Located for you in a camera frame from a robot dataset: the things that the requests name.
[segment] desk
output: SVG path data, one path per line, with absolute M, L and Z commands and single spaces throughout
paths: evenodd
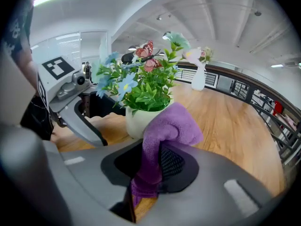
M 223 155 L 261 181 L 274 195 L 285 188 L 281 161 L 274 141 L 256 110 L 223 93 L 176 81 L 173 97 L 191 113 L 204 134 L 195 147 Z M 130 140 L 125 117 L 109 114 L 89 121 L 101 131 L 109 145 Z M 68 128 L 55 126 L 52 141 L 60 152 L 90 149 Z M 156 199 L 143 199 L 135 210 L 139 220 Z

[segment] pink butterfly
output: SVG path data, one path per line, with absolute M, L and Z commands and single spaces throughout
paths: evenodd
M 201 56 L 205 56 L 206 53 L 201 51 L 199 48 L 193 48 L 187 52 L 183 53 L 185 59 L 188 60 L 189 63 L 195 64 L 197 67 L 206 70 L 203 63 L 199 61 Z
M 143 46 L 143 48 L 138 48 L 136 50 L 136 54 L 138 55 L 138 57 L 140 57 L 142 59 L 150 57 L 144 65 L 144 69 L 147 72 L 152 72 L 152 70 L 154 68 L 162 66 L 158 60 L 153 58 L 153 55 L 152 55 L 153 49 L 154 49 L 154 44 L 153 44 L 152 40 L 150 40 L 150 41 L 148 41 L 147 44 L 145 44 Z

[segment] metal railing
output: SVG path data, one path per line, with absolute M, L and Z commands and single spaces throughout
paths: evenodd
M 176 80 L 191 83 L 197 67 L 183 65 Z M 206 65 L 205 87 L 244 101 L 254 107 L 265 122 L 278 149 L 282 164 L 297 166 L 301 161 L 301 112 L 283 96 L 263 83 L 244 74 L 217 66 Z M 227 78 L 231 84 L 223 87 L 220 80 Z

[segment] microfiber cloth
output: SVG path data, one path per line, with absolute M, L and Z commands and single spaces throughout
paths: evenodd
M 195 145 L 203 140 L 203 134 L 186 108 L 173 103 L 147 126 L 143 135 L 141 166 L 131 182 L 134 207 L 142 198 L 157 197 L 162 181 L 159 165 L 159 147 L 163 141 L 176 141 Z

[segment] white flower pot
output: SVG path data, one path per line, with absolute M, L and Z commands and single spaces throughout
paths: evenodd
M 204 69 L 198 67 L 198 70 L 192 79 L 191 87 L 195 90 L 203 90 L 205 87 Z
M 174 100 L 171 99 L 167 107 L 169 107 L 173 102 Z M 152 121 L 152 119 L 154 119 L 157 115 L 159 115 L 163 110 L 154 111 L 154 112 L 138 110 L 134 114 L 134 116 L 132 116 L 133 109 L 127 106 L 126 107 L 127 133 L 130 135 L 130 137 L 134 139 L 143 138 L 143 134 L 147 125 Z

